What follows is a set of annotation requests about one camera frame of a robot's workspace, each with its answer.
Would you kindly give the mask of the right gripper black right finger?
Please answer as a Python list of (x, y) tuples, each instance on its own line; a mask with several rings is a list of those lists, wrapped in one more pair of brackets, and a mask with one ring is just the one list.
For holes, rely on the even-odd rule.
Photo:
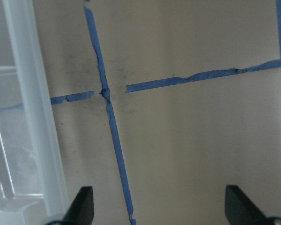
[(231, 225), (281, 225), (281, 217), (263, 213), (237, 185), (225, 188), (225, 216)]

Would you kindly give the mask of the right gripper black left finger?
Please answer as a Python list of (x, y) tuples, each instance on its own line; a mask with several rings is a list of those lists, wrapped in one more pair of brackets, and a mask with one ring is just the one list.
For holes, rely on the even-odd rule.
[(62, 219), (46, 225), (91, 225), (94, 219), (94, 198), (91, 186), (81, 187)]

